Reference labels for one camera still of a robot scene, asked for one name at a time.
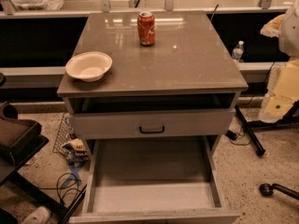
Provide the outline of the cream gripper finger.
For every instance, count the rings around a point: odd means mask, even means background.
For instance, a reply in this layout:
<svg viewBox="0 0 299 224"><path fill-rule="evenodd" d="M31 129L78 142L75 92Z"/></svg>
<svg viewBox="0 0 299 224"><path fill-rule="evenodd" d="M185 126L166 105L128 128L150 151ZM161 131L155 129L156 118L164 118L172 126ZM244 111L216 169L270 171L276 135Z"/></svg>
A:
<svg viewBox="0 0 299 224"><path fill-rule="evenodd" d="M267 94L262 101L259 119L275 123L299 100L299 59L275 65L270 72Z"/></svg>
<svg viewBox="0 0 299 224"><path fill-rule="evenodd" d="M283 19L283 14L276 16L274 19L272 19L263 26L263 28L260 31L260 34L268 37L278 37Z"/></svg>

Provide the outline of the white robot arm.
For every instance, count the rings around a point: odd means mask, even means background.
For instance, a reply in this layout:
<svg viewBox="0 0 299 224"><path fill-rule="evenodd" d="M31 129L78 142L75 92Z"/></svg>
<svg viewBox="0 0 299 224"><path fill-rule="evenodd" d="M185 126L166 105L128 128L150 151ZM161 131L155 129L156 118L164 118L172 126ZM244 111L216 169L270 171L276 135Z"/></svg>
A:
<svg viewBox="0 0 299 224"><path fill-rule="evenodd" d="M290 59L271 68L267 94L262 101L259 119L275 123L282 119L299 100L299 0L287 11L269 21L261 34L278 38L279 50Z"/></svg>

